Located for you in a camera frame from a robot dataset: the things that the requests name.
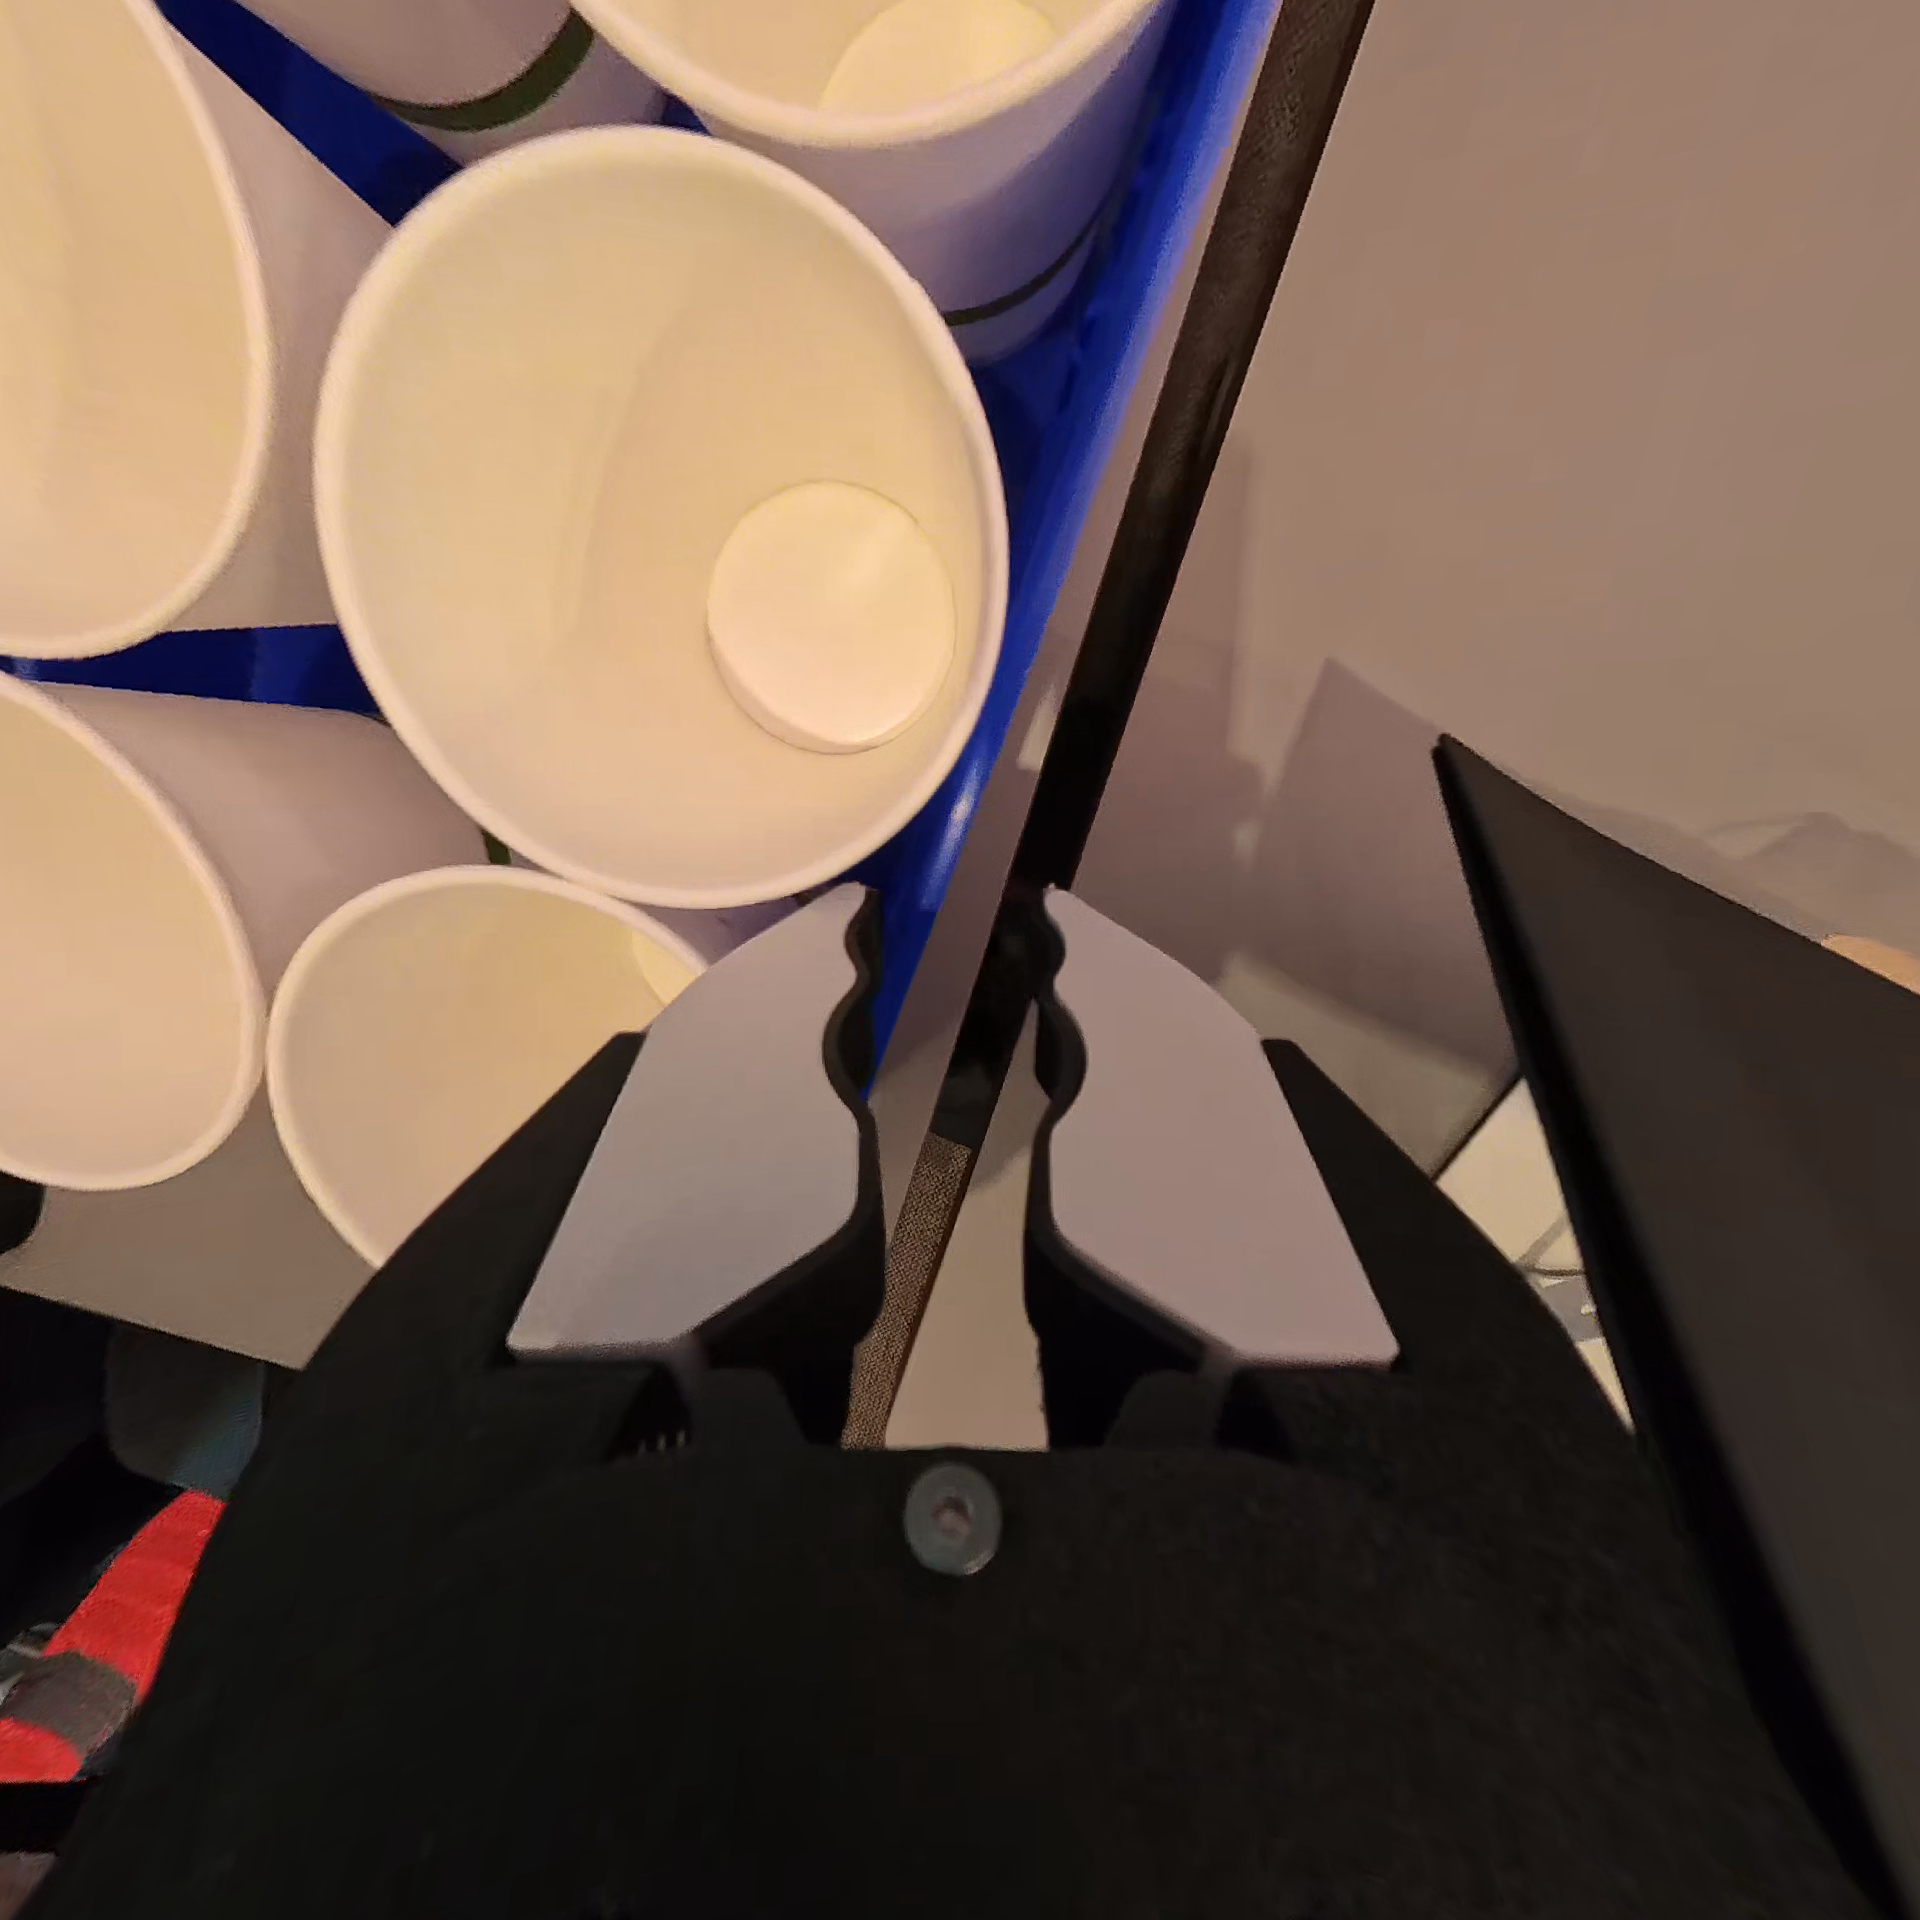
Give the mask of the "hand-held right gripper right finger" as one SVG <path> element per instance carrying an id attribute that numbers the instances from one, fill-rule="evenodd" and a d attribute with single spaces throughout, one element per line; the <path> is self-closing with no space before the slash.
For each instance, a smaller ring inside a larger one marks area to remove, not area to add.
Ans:
<path id="1" fill-rule="evenodd" d="M 1392 1365 L 1398 1341 L 1258 1030 L 1162 948 L 1066 888 L 1043 901 L 1039 1224 L 1180 1348 Z"/>

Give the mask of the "black flat panel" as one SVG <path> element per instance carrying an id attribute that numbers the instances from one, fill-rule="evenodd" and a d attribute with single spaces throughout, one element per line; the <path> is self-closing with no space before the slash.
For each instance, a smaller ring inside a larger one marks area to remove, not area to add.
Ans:
<path id="1" fill-rule="evenodd" d="M 1916 1916 L 1916 993 L 1430 761 L 1640 1441 L 1816 1823 Z"/>

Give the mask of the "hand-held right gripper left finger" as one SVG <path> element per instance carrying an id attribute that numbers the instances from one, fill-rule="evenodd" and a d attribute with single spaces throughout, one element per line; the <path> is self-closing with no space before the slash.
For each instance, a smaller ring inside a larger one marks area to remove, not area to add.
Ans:
<path id="1" fill-rule="evenodd" d="M 847 1363 L 885 1291 L 880 901 L 835 884 L 704 971 L 639 1040 L 509 1351 Z"/>

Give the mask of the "blue plastic bin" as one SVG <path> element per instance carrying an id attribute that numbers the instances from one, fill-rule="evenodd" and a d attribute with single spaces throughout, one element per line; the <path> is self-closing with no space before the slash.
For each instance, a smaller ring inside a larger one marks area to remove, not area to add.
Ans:
<path id="1" fill-rule="evenodd" d="M 160 16 L 387 224 L 453 176 L 455 160 L 422 133 L 250 7 L 160 4 Z M 926 950 L 990 781 L 1013 759 L 1006 739 L 1069 564 L 1091 544 L 1098 497 L 1124 492 L 1138 468 L 1123 425 L 1146 395 L 1146 352 L 1170 326 L 1172 275 L 1197 257 L 1208 192 L 1237 143 L 1258 62 L 1284 17 L 1283 4 L 1175 4 L 1133 172 L 1076 292 L 1035 343 L 976 373 L 1010 509 L 1013 601 L 982 717 L 955 769 L 911 824 L 852 871 L 882 897 L 880 1054 L 927 968 Z"/>

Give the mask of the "small red object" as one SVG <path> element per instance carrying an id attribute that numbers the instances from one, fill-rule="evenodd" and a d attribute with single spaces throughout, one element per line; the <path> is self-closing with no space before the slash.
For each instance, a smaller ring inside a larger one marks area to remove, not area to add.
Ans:
<path id="1" fill-rule="evenodd" d="M 37 1649 L 4 1656 L 2 1784 L 71 1784 L 154 1686 L 226 1501 L 183 1492 L 133 1535 Z"/>

